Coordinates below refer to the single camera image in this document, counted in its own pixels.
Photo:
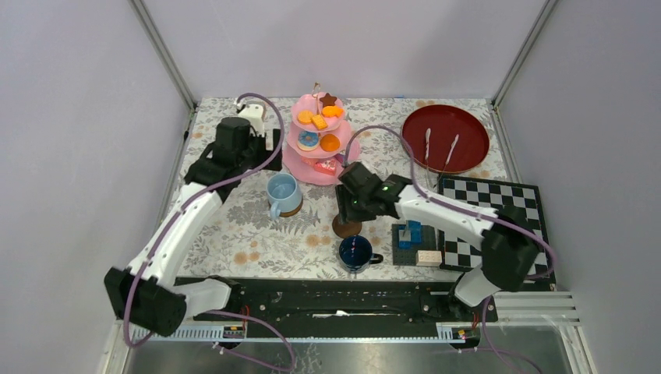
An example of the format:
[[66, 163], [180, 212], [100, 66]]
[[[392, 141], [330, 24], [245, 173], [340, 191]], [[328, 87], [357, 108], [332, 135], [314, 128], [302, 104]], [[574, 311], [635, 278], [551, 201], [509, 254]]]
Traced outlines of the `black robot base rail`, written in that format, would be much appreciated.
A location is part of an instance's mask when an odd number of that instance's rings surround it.
[[432, 338], [437, 324], [498, 320], [493, 302], [465, 307], [450, 282], [230, 278], [227, 311], [246, 312], [286, 338]]

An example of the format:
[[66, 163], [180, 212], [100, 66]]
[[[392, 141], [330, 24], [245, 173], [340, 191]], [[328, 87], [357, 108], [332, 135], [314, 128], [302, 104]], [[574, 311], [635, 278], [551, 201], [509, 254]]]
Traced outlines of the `blue frosted donut toy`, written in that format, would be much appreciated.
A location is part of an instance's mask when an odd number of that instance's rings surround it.
[[316, 132], [301, 131], [297, 138], [297, 147], [309, 152], [315, 150], [320, 144], [320, 136]]

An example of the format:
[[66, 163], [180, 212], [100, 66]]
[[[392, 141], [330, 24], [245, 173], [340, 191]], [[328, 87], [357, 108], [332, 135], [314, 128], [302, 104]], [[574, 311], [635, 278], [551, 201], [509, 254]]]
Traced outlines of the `light brown wooden coaster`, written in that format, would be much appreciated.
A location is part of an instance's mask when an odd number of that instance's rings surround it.
[[298, 206], [295, 209], [293, 209], [291, 211], [288, 211], [288, 212], [281, 212], [279, 214], [279, 217], [291, 217], [291, 216], [297, 214], [302, 209], [302, 205], [303, 205], [303, 200], [300, 201], [300, 203], [298, 204]]

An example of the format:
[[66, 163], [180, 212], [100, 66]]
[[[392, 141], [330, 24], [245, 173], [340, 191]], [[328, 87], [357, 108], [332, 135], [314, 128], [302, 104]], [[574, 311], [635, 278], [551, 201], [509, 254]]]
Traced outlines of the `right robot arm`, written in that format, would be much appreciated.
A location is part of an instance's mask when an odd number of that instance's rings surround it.
[[523, 213], [463, 203], [423, 189], [400, 175], [381, 179], [353, 162], [338, 176], [341, 222], [393, 217], [418, 221], [478, 249], [481, 262], [455, 282], [451, 297], [475, 307], [499, 291], [517, 292], [539, 254]]

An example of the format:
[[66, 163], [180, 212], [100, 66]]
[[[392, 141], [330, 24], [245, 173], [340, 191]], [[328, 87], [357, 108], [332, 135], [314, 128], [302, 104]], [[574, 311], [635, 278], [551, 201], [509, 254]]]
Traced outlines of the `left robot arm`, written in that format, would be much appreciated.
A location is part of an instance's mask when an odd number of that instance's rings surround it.
[[112, 267], [106, 273], [104, 286], [116, 317], [167, 337], [183, 320], [225, 308], [235, 293], [231, 281], [209, 276], [177, 285], [179, 267], [245, 173], [260, 165], [277, 170], [280, 161], [250, 120], [223, 118], [214, 141], [190, 165], [179, 196], [152, 239], [125, 269]]

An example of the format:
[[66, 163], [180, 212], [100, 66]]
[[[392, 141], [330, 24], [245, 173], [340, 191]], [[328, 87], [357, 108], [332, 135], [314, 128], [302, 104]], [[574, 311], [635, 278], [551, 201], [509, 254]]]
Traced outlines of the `light blue mug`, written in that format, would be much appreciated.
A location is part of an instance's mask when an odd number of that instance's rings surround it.
[[297, 180], [290, 174], [277, 173], [267, 183], [269, 216], [277, 220], [281, 212], [295, 209], [303, 199]]

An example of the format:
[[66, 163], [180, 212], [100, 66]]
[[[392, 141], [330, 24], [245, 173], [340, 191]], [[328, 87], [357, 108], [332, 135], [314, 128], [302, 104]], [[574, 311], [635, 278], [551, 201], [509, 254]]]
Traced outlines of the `orange yellow fish pastry toy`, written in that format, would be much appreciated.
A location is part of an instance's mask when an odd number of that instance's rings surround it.
[[324, 106], [321, 114], [325, 118], [340, 118], [344, 114], [344, 109], [336, 105]]

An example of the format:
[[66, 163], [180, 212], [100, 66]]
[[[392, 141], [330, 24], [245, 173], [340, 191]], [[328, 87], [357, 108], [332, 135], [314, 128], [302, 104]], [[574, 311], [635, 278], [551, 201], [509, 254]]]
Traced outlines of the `pink three-tier cake stand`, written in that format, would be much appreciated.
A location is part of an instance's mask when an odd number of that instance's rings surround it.
[[336, 185], [343, 163], [359, 155], [357, 142], [348, 148], [353, 134], [341, 99], [315, 83], [291, 106], [283, 163], [300, 182]]

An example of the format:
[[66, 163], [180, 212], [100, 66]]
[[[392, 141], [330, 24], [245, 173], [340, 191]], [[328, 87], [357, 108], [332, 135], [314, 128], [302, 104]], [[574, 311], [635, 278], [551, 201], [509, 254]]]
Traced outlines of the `orange round cookie toy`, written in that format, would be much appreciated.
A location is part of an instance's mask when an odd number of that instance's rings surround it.
[[302, 124], [302, 125], [309, 125], [313, 123], [312, 118], [315, 116], [315, 114], [312, 111], [309, 110], [302, 110], [300, 111], [296, 118], [297, 121]]

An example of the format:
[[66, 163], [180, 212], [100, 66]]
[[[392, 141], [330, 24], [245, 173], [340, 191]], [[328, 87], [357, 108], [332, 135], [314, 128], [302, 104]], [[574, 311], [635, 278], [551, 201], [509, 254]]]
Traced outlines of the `orange tart toy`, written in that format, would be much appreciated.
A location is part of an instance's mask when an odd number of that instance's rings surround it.
[[341, 146], [339, 138], [333, 134], [326, 134], [320, 139], [320, 148], [325, 152], [334, 152]]

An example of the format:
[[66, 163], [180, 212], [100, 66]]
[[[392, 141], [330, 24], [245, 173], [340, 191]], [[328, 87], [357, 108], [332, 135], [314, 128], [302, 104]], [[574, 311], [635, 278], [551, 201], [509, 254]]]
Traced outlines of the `dark brown wooden coaster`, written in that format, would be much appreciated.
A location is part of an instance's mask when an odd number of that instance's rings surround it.
[[336, 216], [332, 221], [332, 229], [339, 238], [348, 238], [360, 234], [362, 230], [362, 223], [341, 223], [340, 217]]

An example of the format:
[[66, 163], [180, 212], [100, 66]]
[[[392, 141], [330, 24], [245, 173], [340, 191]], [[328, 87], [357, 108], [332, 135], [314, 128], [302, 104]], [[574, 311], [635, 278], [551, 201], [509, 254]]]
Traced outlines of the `brown star cookie toy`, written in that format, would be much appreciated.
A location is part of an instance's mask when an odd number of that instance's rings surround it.
[[329, 106], [335, 106], [338, 98], [331, 95], [330, 93], [326, 93], [324, 96], [322, 96], [319, 99], [319, 102], [322, 104], [322, 107], [329, 107]]

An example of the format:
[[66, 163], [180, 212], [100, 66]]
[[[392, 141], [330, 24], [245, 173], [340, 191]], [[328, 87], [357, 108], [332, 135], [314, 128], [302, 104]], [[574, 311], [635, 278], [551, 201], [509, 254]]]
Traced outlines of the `yellow square biscuit toy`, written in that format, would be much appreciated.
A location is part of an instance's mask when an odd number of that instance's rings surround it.
[[310, 121], [319, 131], [325, 130], [328, 127], [328, 124], [322, 115], [313, 115]]

